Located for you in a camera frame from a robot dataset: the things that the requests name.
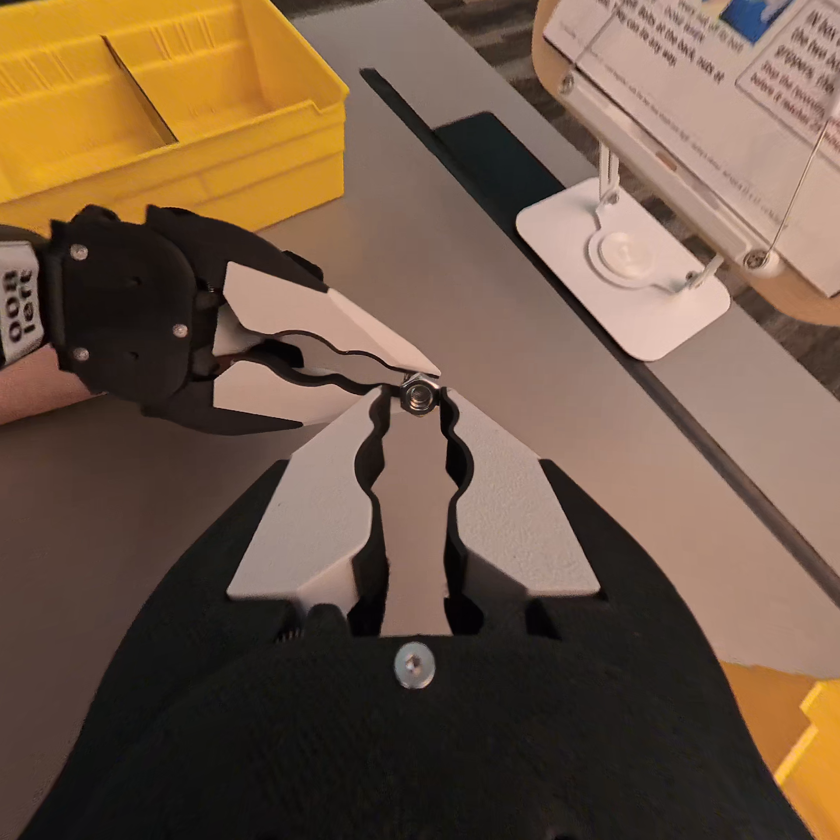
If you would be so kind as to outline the white stand base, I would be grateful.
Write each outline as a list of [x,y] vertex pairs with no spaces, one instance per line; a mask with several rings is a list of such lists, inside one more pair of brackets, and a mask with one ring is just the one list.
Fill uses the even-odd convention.
[[621,186],[619,159],[600,143],[598,176],[524,208],[521,239],[618,346],[659,361],[730,309],[717,278]]

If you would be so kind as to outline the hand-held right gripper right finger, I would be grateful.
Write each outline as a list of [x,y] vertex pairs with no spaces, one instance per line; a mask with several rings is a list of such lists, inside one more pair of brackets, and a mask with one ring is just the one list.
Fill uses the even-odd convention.
[[600,582],[540,456],[453,388],[441,392],[447,508],[444,612],[475,635],[539,599],[597,594]]

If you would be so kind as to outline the white instruction sheet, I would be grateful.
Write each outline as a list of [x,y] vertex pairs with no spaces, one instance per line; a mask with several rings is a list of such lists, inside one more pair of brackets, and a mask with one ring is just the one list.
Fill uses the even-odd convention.
[[838,295],[838,2],[565,1],[541,35]]

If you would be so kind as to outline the person's left forearm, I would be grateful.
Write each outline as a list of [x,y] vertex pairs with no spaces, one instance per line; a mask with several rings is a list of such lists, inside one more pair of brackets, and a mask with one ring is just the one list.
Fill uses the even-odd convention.
[[45,346],[1,371],[1,425],[85,402],[90,392],[72,373],[62,371],[54,350]]

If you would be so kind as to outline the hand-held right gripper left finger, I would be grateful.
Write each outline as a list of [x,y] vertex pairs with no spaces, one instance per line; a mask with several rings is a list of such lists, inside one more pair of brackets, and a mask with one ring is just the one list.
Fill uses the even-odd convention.
[[392,396],[374,388],[289,459],[231,582],[233,601],[333,605],[357,635],[382,629],[390,566],[373,488]]

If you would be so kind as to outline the instruction sheet on wooden board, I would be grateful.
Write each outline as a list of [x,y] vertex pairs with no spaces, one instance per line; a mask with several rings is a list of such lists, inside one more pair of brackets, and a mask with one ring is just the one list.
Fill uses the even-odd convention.
[[[558,93],[559,84],[570,67],[570,61],[564,58],[556,48],[551,46],[543,36],[543,31],[558,5],[558,1],[538,2],[532,31],[532,63],[542,87],[552,96],[552,98],[554,98],[566,109],[573,119],[583,125],[583,123],[580,122],[573,113],[562,104],[560,94]],[[645,184],[647,188],[656,194],[646,181],[634,174],[631,169],[628,168],[628,170],[637,177],[641,183]],[[686,224],[679,215],[676,213],[675,215]],[[691,226],[687,226],[698,235]],[[700,235],[698,236],[705,242],[706,245],[714,248],[717,252],[722,254],[718,247],[710,246],[703,237]],[[732,264],[728,258],[724,255],[723,257],[728,263]],[[813,284],[806,280],[794,268],[786,262],[785,264],[786,268],[780,275],[764,279],[751,276],[740,266],[732,264],[732,267],[734,273],[743,282],[755,289],[764,300],[784,315],[792,319],[816,325],[837,327],[839,325],[838,297],[825,297],[813,286]]]

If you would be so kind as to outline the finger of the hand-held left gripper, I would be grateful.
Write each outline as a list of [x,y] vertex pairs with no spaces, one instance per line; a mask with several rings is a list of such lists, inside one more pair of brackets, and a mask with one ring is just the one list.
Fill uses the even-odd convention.
[[313,426],[329,424],[381,387],[305,373],[281,360],[237,360],[213,381],[213,407]]
[[300,334],[337,354],[366,355],[393,371],[441,375],[415,345],[330,287],[317,290],[230,261],[223,297],[213,341],[216,356]]

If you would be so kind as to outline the yellow plastic bin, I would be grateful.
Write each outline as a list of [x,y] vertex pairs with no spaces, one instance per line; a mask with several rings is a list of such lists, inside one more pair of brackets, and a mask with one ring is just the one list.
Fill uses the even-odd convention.
[[839,680],[721,662],[777,784],[838,820]]
[[257,231],[343,194],[349,90],[272,2],[10,3],[1,47],[2,224],[156,205]]

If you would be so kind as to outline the white page ledge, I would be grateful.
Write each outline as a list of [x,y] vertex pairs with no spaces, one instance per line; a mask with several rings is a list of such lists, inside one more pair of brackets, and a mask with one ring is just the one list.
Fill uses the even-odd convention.
[[772,278],[782,273],[786,264],[777,253],[764,269],[748,269],[745,258],[751,252],[766,249],[761,237],[581,73],[577,71],[569,95],[560,92],[560,84],[562,104],[710,246],[718,247],[732,264],[753,277]]

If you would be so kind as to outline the steel hex nut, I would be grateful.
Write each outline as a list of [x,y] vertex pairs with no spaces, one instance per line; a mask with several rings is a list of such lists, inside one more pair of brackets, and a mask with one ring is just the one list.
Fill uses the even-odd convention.
[[[425,407],[425,409],[421,411],[413,410],[412,407],[409,405],[406,397],[406,390],[411,388],[413,384],[418,382],[426,384],[430,391],[432,391],[434,394],[433,401],[430,401],[430,403]],[[439,392],[440,388],[438,380],[435,377],[433,377],[430,374],[417,372],[410,374],[405,378],[405,381],[400,386],[398,398],[401,407],[405,412],[410,413],[415,417],[422,417],[431,413],[437,407],[437,405],[439,404]]]

